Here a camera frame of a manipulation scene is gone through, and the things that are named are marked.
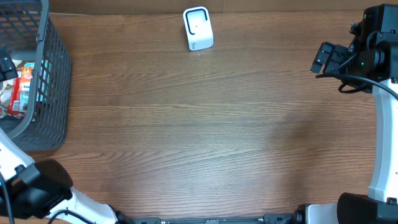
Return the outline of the red snack bar packet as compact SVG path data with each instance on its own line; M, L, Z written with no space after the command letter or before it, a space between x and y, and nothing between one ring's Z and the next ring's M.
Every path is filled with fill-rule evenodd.
M32 75L22 75L14 80L11 99L7 113L13 116L22 116L27 112Z

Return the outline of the beige snack bag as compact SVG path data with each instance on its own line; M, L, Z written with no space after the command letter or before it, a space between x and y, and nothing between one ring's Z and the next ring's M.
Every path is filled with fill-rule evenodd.
M21 60L13 60L13 62L17 68L17 78L21 77L22 61ZM13 89L13 84L14 84L15 79L16 78L1 82L1 118L4 118L6 116L12 116L12 117L21 119L24 116L23 113L22 113L22 116L13 116L13 115L10 115L7 113L7 109L9 106L9 101L11 99L11 94L12 94L12 89Z

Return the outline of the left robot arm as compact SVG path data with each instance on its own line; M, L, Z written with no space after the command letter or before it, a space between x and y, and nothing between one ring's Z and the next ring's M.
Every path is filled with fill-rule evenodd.
M61 219L69 223L132 223L121 211L98 203L74 188L62 165L36 162L1 132L1 215Z

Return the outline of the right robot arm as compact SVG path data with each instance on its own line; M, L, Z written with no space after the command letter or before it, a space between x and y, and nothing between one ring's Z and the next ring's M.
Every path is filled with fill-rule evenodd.
M282 223L397 223L397 5L364 10L351 25L349 47L324 42L311 71L341 81L340 93L372 94L376 157L367 195L343 193L336 203L303 204Z

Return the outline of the orange small box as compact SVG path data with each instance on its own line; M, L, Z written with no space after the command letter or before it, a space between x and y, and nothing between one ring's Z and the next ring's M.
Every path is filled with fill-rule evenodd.
M30 81L33 78L32 71L34 67L22 67L21 68L21 80L25 82Z

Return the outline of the teal wet wipes pack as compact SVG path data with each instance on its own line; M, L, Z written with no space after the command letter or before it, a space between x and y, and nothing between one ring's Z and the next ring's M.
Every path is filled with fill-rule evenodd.
M32 79L32 71L34 67L35 67L34 61L27 61L22 67L23 68L22 71L28 73L28 76L26 76L26 78L29 81L27 88L30 87L30 80ZM38 86L38 92L36 96L37 102L42 102L42 103L48 102L47 97L50 95L50 82L52 81L52 78L50 77L51 71L52 71L52 64L48 60L43 60L42 67L40 69L40 75L37 81L37 86Z

